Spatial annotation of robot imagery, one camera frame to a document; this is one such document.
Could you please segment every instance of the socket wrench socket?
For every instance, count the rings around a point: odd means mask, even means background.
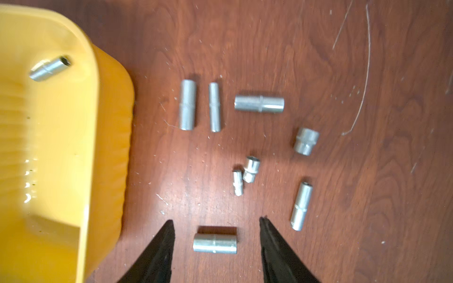
[[[247,156],[242,179],[247,183],[253,183],[255,181],[255,175],[258,173],[259,168],[260,160],[254,156]]]
[[[304,225],[305,215],[307,214],[308,204],[313,187],[306,182],[302,182],[297,192],[296,202],[291,216],[291,227],[296,231],[301,231]]]
[[[219,85],[216,82],[209,84],[209,115],[211,117],[211,132],[220,132],[220,98]]]
[[[234,170],[233,171],[233,187],[234,187],[234,194],[242,196],[244,194],[244,183],[242,182],[242,171],[241,170]]]
[[[236,96],[234,109],[253,112],[281,113],[284,109],[284,98],[267,96]]]
[[[69,66],[71,62],[67,56],[60,56],[30,71],[29,77],[36,82],[41,82],[66,70]]]
[[[213,254],[236,254],[236,235],[195,234],[193,251]]]
[[[179,128],[181,130],[193,130],[196,96],[197,84],[192,80],[183,80],[181,82],[181,102],[179,103]]]
[[[309,156],[318,142],[319,133],[310,129],[300,128],[297,133],[294,150],[302,155]]]

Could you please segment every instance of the wood grain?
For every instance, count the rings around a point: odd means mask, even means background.
[[[453,278],[453,3],[356,0],[12,0],[55,10],[121,62],[135,90],[121,238],[89,282],[115,282],[167,219],[172,282],[262,282],[267,215],[322,282]],[[196,128],[181,131],[179,84],[198,83]],[[209,131],[208,83],[223,129]],[[237,93],[286,100],[282,114],[234,111]],[[310,157],[298,127],[320,132]],[[231,170],[254,154],[256,182],[236,197]],[[289,226],[299,183],[313,195]],[[237,227],[238,254],[192,250],[199,226]]]

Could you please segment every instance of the silver socket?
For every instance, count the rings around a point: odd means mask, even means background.
[[[219,85],[216,82],[209,84],[209,114],[211,116],[211,132],[220,132],[220,98]]]
[[[31,70],[29,77],[34,81],[41,82],[66,70],[70,65],[71,62],[66,56],[60,56]]]
[[[304,225],[305,215],[307,214],[308,204],[313,187],[306,182],[302,182],[297,193],[296,203],[294,204],[291,216],[291,227],[296,231],[301,231]]]
[[[284,98],[266,96],[236,96],[234,109],[253,112],[281,113],[284,109]]]
[[[310,129],[300,128],[294,144],[294,150],[300,154],[309,156],[313,146],[318,142],[319,133]]]
[[[197,84],[192,80],[183,80],[181,82],[181,97],[179,100],[179,128],[181,130],[193,130],[196,97]]]
[[[233,171],[233,187],[234,187],[234,194],[242,196],[244,194],[244,183],[242,182],[242,171],[241,170],[234,170]]]
[[[255,175],[258,173],[258,168],[260,168],[260,160],[254,156],[247,156],[242,179],[247,183],[253,183]]]
[[[195,234],[193,251],[214,254],[236,254],[236,235]]]

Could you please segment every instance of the yellow plastic tray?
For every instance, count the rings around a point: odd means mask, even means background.
[[[0,5],[0,38],[0,282],[84,282],[121,230],[131,80],[52,11]]]

